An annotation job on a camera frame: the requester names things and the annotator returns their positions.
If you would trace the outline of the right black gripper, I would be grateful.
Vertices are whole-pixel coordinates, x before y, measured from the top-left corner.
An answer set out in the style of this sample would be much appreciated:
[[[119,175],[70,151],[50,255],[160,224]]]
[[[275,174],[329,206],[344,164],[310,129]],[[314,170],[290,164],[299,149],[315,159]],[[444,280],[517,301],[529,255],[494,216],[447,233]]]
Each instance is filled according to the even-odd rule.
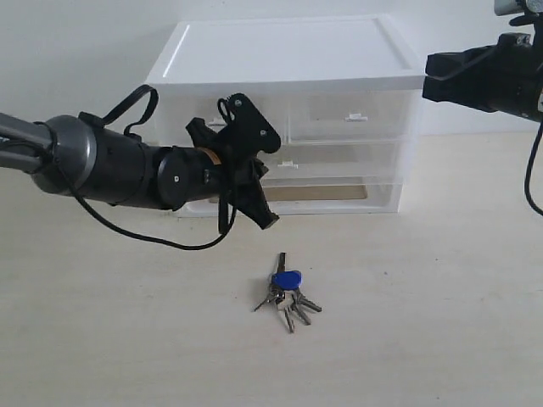
[[[429,54],[423,98],[542,121],[542,41],[506,33],[495,45]]]

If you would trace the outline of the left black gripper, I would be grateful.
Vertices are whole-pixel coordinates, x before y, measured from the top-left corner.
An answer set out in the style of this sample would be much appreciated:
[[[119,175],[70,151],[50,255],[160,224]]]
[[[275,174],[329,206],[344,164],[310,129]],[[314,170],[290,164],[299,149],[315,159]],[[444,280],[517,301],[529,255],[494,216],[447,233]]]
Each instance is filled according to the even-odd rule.
[[[271,211],[260,184],[266,167],[257,155],[236,160],[231,149],[219,143],[218,132],[201,118],[192,119],[186,130],[193,141],[193,147],[188,150],[191,157],[186,200],[224,197],[228,203],[236,201],[237,209],[261,230],[272,227],[279,216]]]

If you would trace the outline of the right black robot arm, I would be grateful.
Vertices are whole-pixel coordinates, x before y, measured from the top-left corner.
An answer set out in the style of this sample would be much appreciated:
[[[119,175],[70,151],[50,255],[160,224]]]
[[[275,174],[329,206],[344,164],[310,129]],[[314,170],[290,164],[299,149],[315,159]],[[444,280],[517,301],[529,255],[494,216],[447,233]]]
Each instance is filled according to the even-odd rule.
[[[529,34],[427,56],[423,98],[493,114],[542,121],[542,46]]]

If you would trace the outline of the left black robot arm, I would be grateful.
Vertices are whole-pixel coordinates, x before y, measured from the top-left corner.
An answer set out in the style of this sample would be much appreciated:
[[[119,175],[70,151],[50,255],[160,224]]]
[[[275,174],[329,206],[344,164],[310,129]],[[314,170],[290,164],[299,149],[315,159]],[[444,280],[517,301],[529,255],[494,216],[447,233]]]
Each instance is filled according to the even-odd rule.
[[[274,225],[279,217],[260,184],[268,169],[257,157],[281,147],[271,126],[259,118],[214,131],[194,118],[186,130],[190,147],[151,146],[88,118],[60,115],[38,123],[2,114],[1,165],[28,174],[49,194],[68,196],[74,188],[112,206],[171,211],[218,198],[220,215],[231,205],[262,230]]]

